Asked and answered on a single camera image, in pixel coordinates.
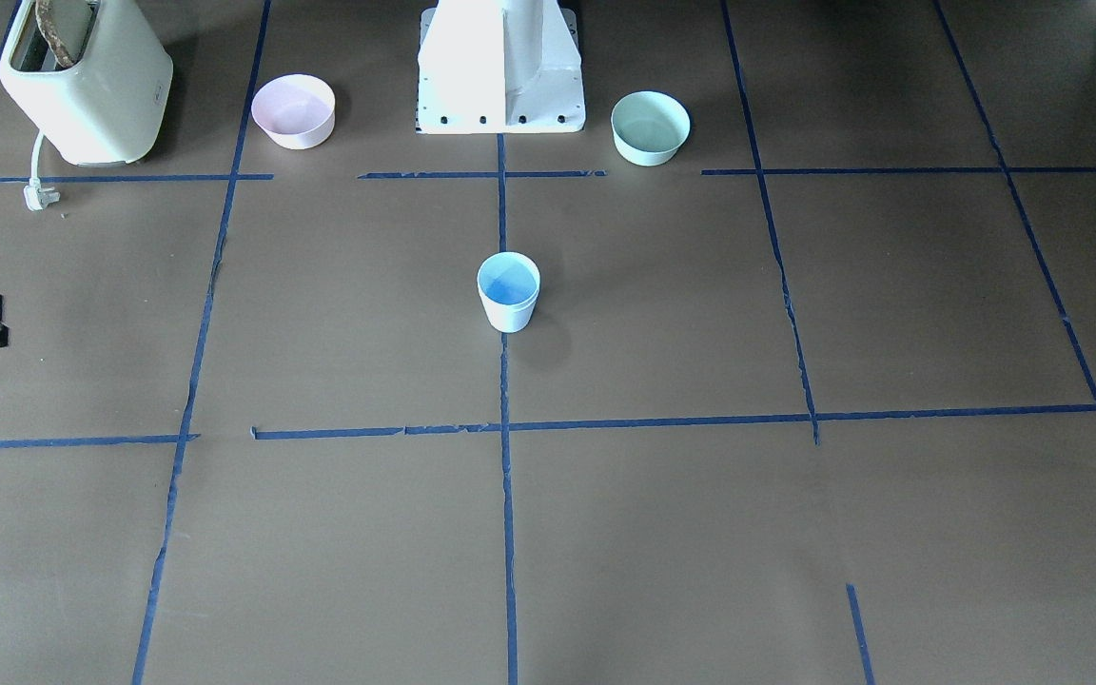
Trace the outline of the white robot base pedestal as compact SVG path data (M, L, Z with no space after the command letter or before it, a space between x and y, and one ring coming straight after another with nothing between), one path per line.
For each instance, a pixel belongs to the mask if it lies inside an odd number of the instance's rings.
M439 1L423 10L416 132L583 130L578 28L576 10L558 1Z

